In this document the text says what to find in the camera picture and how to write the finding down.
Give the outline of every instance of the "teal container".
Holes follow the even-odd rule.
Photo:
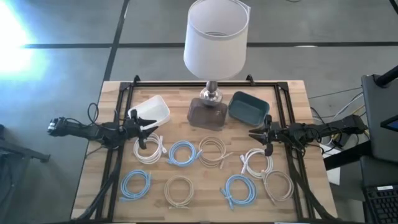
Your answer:
[[[228,105],[230,117],[251,126],[262,125],[268,112],[267,102],[242,91],[237,91]]]

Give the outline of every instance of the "glass lamp base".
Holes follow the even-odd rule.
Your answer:
[[[218,103],[208,106],[200,98],[194,98],[188,111],[188,121],[192,126],[213,131],[221,131],[225,123],[228,106]]]

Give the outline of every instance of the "wire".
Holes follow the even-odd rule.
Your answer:
[[[320,121],[321,121],[323,124],[325,124],[324,120],[323,120],[322,117],[319,115],[319,113],[316,111],[316,109],[313,108],[312,106],[311,106],[310,108],[311,108],[311,110],[313,110],[313,111],[315,112],[315,114],[317,114],[317,116],[318,116],[318,118],[320,119]]]
[[[298,142],[298,143],[300,143],[300,145],[302,146],[302,148],[301,148],[301,149],[297,149],[296,147],[294,147],[294,143],[292,142],[292,140],[290,140],[290,138],[289,138],[288,136],[286,136],[286,135],[284,135],[284,134],[282,134],[282,133],[281,133],[281,135],[282,135],[282,136],[285,136],[286,140],[289,141],[290,146],[292,147],[292,149],[296,150],[296,152],[301,153],[303,157],[305,156],[306,150],[305,150],[305,147],[303,147],[303,145],[301,144],[301,142]]]
[[[322,120],[319,118],[312,118],[312,119],[322,122]]]
[[[189,160],[185,161],[185,162],[179,162],[177,160],[175,160],[174,158],[174,153],[175,151],[177,151],[177,149],[181,148],[181,147],[188,147],[191,150],[191,156],[189,157]],[[193,161],[195,161],[195,159],[198,159],[198,157],[200,157],[200,154],[202,153],[202,150],[199,150],[199,152],[196,152],[195,146],[193,146],[193,144],[191,144],[188,141],[179,141],[174,143],[174,145],[172,145],[172,147],[169,150],[169,159],[167,160],[168,164],[171,165],[176,165],[179,167],[186,167],[189,166],[193,163]]]
[[[248,197],[244,200],[237,200],[232,198],[231,195],[231,191],[230,191],[230,187],[231,184],[235,181],[235,180],[241,180],[243,181],[246,186],[248,187]],[[239,206],[248,206],[251,205],[254,200],[257,197],[257,188],[254,185],[253,180],[251,180],[249,177],[245,177],[243,175],[232,175],[225,183],[225,189],[220,189],[221,193],[224,195],[224,197],[227,199],[228,203],[229,203],[229,207],[233,210],[234,209],[234,205],[239,205]]]
[[[135,175],[140,175],[145,178],[145,187],[138,193],[131,192],[127,188],[127,184],[129,182],[129,180],[131,179],[131,177],[133,177]],[[123,178],[123,180],[120,184],[120,190],[121,190],[122,194],[124,195],[124,197],[120,197],[119,199],[122,202],[130,202],[130,201],[140,199],[143,196],[145,196],[145,194],[149,191],[149,187],[150,187],[150,174],[147,174],[143,170],[130,171],[130,173],[128,173],[128,175],[126,175]]]
[[[365,105],[360,106],[359,108],[357,108],[356,110],[354,110],[351,114],[355,114],[356,112],[358,112],[360,109],[364,108]]]
[[[362,95],[362,94],[363,94],[363,92],[361,92],[361,93],[357,94],[356,96],[354,96],[354,98],[350,101],[350,103],[351,103],[352,101],[356,100],[356,98],[357,98],[358,96]],[[363,106],[361,106],[360,108],[356,109],[354,112],[352,112],[352,114],[354,114],[355,112],[357,112],[357,111],[358,111],[359,109],[361,109],[362,107],[363,107]],[[347,108],[348,108],[348,107],[344,108],[342,111],[339,111],[339,112],[342,113],[342,112],[346,111]],[[336,116],[336,115],[320,116],[319,113],[316,111],[315,108],[311,107],[311,110],[313,110],[314,112],[316,112],[318,118],[320,118],[320,119],[322,119],[322,118],[333,118],[333,117]]]
[[[176,202],[170,196],[170,185],[172,182],[174,182],[176,180],[184,180],[189,185],[189,194],[186,197],[186,199],[183,200],[182,202]],[[193,183],[190,179],[188,179],[182,175],[175,175],[175,176],[171,177],[166,182],[166,185],[164,186],[164,196],[166,197],[166,200],[172,205],[169,208],[189,208],[188,204],[191,202],[191,200],[193,198]]]
[[[338,115],[340,115],[342,112],[344,112],[344,110],[347,109],[350,104],[352,104],[354,101],[359,99],[361,96],[363,96],[363,93],[356,95],[347,105],[345,105],[339,112],[337,112],[337,114],[331,119],[331,121],[333,121]],[[330,139],[328,145],[330,145],[332,141],[333,141],[333,138]]]
[[[249,159],[251,156],[255,154],[265,154],[263,149],[250,149],[246,155],[240,155],[241,161],[243,163],[242,171],[241,174],[244,174],[245,171],[247,170],[250,175],[252,175],[254,178],[261,179],[263,176],[267,173],[269,173],[272,168],[274,167],[274,161],[272,160],[271,156],[266,156],[267,158],[267,169],[266,170],[261,170],[260,173],[253,171],[250,166],[249,166]]]
[[[207,159],[203,156],[203,153],[201,153],[201,155],[199,157],[200,162],[209,168],[219,166],[220,169],[222,169],[223,164],[224,164],[224,159],[226,157],[230,156],[233,152],[226,154],[226,147],[225,147],[224,142],[221,139],[216,138],[216,137],[208,136],[208,137],[205,137],[204,139],[202,139],[199,143],[199,150],[203,150],[203,147],[206,145],[216,146],[218,148],[218,150],[220,151],[221,155],[217,159]]]
[[[344,92],[347,92],[347,91],[353,91],[353,90],[358,90],[358,89],[362,89],[362,87],[351,88],[351,89],[348,89],[348,90],[337,91],[337,92],[334,92],[334,93],[327,93],[327,94],[319,95],[319,96],[312,96],[312,97],[308,97],[308,99],[311,100],[311,99],[315,99],[315,98],[319,98],[319,97],[323,97],[323,96],[330,96],[330,95],[334,95],[334,94],[338,94],[338,93],[344,93]]]
[[[355,136],[356,136],[356,143],[355,143],[355,146],[357,146],[357,145],[359,144],[359,136],[358,136],[358,134],[355,134]]]
[[[91,115],[90,115],[90,108],[91,108],[92,106],[95,107],[94,118],[92,118]],[[118,128],[107,128],[107,127],[101,126],[101,125],[99,125],[99,124],[96,124],[95,122],[96,122],[96,120],[98,119],[98,116],[99,116],[99,114],[100,114],[99,111],[100,111],[100,110],[99,110],[98,105],[97,105],[96,103],[90,103],[90,104],[88,105],[88,107],[87,107],[87,117],[88,117],[88,119],[91,121],[90,124],[83,124],[82,122],[78,121],[78,120],[75,119],[75,118],[65,118],[65,121],[74,121],[74,122],[77,122],[77,123],[79,124],[79,126],[81,126],[82,129],[88,128],[88,127],[90,127],[90,126],[92,126],[92,125],[95,125],[95,126],[97,126],[97,127],[99,127],[99,128],[107,129],[107,130],[109,130],[109,131],[116,131],[116,130],[118,130]]]
[[[278,196],[275,196],[273,193],[271,193],[271,191],[269,190],[269,186],[268,186],[268,178],[269,178],[271,175],[278,175],[278,176],[284,178],[284,179],[287,181],[287,183],[289,184],[289,189],[287,190],[287,192],[286,192],[285,195],[279,196],[279,197],[278,197]],[[276,202],[276,201],[278,201],[278,202],[283,202],[283,201],[289,199],[289,198],[292,196],[292,194],[293,194],[293,191],[294,191],[294,188],[293,188],[293,181],[292,181],[292,179],[291,179],[287,174],[285,174],[285,173],[282,172],[282,171],[273,170],[273,171],[267,173],[267,174],[263,177],[263,180],[262,180],[262,181],[263,181],[263,184],[264,184],[264,188],[265,188],[265,190],[266,190],[268,196],[271,198],[271,201],[272,201],[272,203],[273,203],[274,205],[275,205],[275,202]]]
[[[87,159],[87,157],[88,157],[89,155],[91,155],[92,153],[94,153],[94,152],[96,152],[96,151],[98,151],[98,150],[100,150],[100,149],[102,149],[102,148],[104,148],[104,147],[103,147],[103,146],[100,146],[99,148],[97,148],[97,149],[95,149],[95,150],[89,152],[89,153],[86,155],[85,159]]]
[[[328,154],[328,152],[330,152],[330,151],[332,151],[332,150],[334,150],[335,148],[337,147],[337,145],[334,145],[333,147],[331,147],[329,150],[326,150],[326,151],[323,151],[323,153],[322,153],[322,155],[323,154]]]
[[[342,130],[341,130],[340,128],[335,128],[335,129],[337,129],[337,130],[339,130],[339,131],[340,131],[340,134],[339,134],[339,139],[338,139],[338,143],[340,144],[340,142],[341,142],[341,138],[343,137],[343,132],[342,132]],[[329,149],[329,150],[327,150],[327,151],[324,151],[323,153],[330,152],[330,151],[334,150],[336,147],[337,147],[337,144],[333,145],[333,147],[332,147],[332,148],[330,148],[330,149]]]
[[[162,155],[162,153],[164,153],[164,154],[167,153],[166,148],[163,147],[163,136],[159,137],[157,134],[152,133],[149,135],[149,137],[146,140],[144,140],[144,142],[156,143],[157,149],[152,155],[150,155],[148,157],[141,156],[138,153],[138,150],[140,149],[139,140],[138,139],[136,140],[136,143],[134,143],[133,152],[134,152],[134,155],[136,155],[138,161],[140,161],[143,164],[154,164],[155,162],[157,162],[160,159],[160,156]]]
[[[368,140],[371,139],[370,136],[369,136],[369,134],[368,134],[367,132],[364,132],[363,134],[368,138]]]

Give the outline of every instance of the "coiled cable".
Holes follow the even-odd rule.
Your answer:
[[[139,147],[139,142],[138,139],[136,143],[134,143],[134,155],[136,155],[138,161],[140,161],[143,164],[154,164],[160,159],[160,156],[162,155],[162,152],[165,154],[167,153],[167,150],[165,147],[163,147],[163,136],[158,136],[155,133],[152,133],[149,135],[149,137],[145,140],[145,142],[154,142],[157,144],[157,149],[156,151],[151,155],[151,156],[141,156],[138,151],[140,149]]]
[[[242,167],[242,174],[245,173],[245,171],[247,170],[250,175],[252,175],[254,178],[257,179],[262,179],[264,177],[265,174],[269,173],[273,168],[274,168],[274,161],[272,160],[271,156],[266,156],[265,158],[267,158],[267,169],[266,170],[261,170],[260,173],[252,170],[249,166],[249,159],[251,156],[255,155],[255,154],[263,154],[264,155],[264,150],[263,149],[250,149],[245,155],[240,155],[240,159],[243,163],[243,167]]]
[[[273,175],[273,174],[274,174],[274,175],[278,175],[278,176],[284,178],[284,179],[287,181],[287,183],[289,184],[289,189],[287,190],[287,193],[286,193],[285,195],[276,197],[276,196],[275,196],[274,194],[272,194],[271,191],[269,190],[268,178],[269,178],[271,175]],[[272,201],[272,203],[273,203],[274,205],[275,205],[275,202],[276,202],[276,201],[278,201],[278,202],[283,202],[284,200],[287,200],[288,198],[290,198],[290,197],[292,196],[292,194],[293,194],[293,191],[294,191],[294,188],[293,188],[293,181],[292,181],[292,179],[291,179],[287,174],[285,174],[285,173],[282,172],[282,171],[273,170],[273,171],[267,173],[267,174],[263,177],[262,181],[263,181],[263,183],[264,183],[264,188],[265,188],[267,194],[269,195],[269,197],[271,198],[271,201]]]
[[[188,197],[186,197],[186,199],[183,200],[182,202],[175,202],[170,196],[170,185],[171,185],[172,182],[174,182],[176,180],[184,180],[189,185]],[[171,204],[171,207],[169,207],[169,208],[189,208],[188,204],[191,202],[191,200],[193,198],[193,184],[192,184],[192,181],[190,179],[182,176],[182,175],[175,175],[175,176],[171,177],[166,182],[166,185],[164,187],[164,196],[166,197],[166,200]]]
[[[129,182],[129,180],[131,179],[131,177],[133,177],[135,175],[140,175],[145,178],[145,187],[138,193],[131,192],[127,188],[127,184]],[[140,199],[148,192],[149,187],[150,187],[150,174],[147,174],[143,170],[130,171],[130,173],[128,173],[128,175],[126,175],[123,178],[123,180],[120,184],[120,190],[124,197],[120,197],[119,199],[122,202],[129,202],[129,201],[134,201],[134,200]]]
[[[248,187],[249,193],[248,197],[245,200],[237,200],[232,198],[231,192],[230,192],[230,185],[235,181],[235,180],[242,180],[246,186]],[[251,180],[249,177],[245,177],[243,175],[232,175],[225,183],[225,189],[220,189],[221,193],[224,195],[224,197],[227,199],[229,203],[229,207],[233,210],[234,205],[239,205],[239,206],[248,206],[253,203],[253,201],[257,198],[257,188],[254,185],[253,180]]]
[[[221,155],[217,159],[207,159],[203,156],[203,153],[202,153],[201,156],[199,157],[200,162],[209,168],[219,166],[220,169],[222,169],[223,164],[224,164],[224,159],[226,157],[230,156],[233,152],[226,154],[226,147],[225,147],[223,140],[213,137],[213,136],[207,136],[204,139],[202,139],[199,143],[199,150],[203,151],[203,147],[206,145],[216,146],[218,148],[218,150],[220,151]]]
[[[181,147],[188,147],[191,150],[191,156],[189,157],[189,160],[185,161],[185,162],[179,162],[177,160],[175,160],[174,158],[174,153],[175,151],[177,151],[177,149],[181,148]],[[169,159],[167,160],[168,164],[172,164],[172,165],[176,165],[179,167],[186,167],[189,166],[193,163],[193,161],[195,161],[195,159],[198,159],[198,157],[200,156],[202,150],[199,150],[199,152],[197,153],[195,146],[193,146],[193,144],[191,144],[188,141],[179,141],[174,143],[174,145],[172,145],[172,147],[169,150]]]

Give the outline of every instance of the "white lampshade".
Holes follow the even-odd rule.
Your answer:
[[[184,62],[198,78],[237,75],[246,61],[250,7],[238,0],[197,0],[188,12]]]

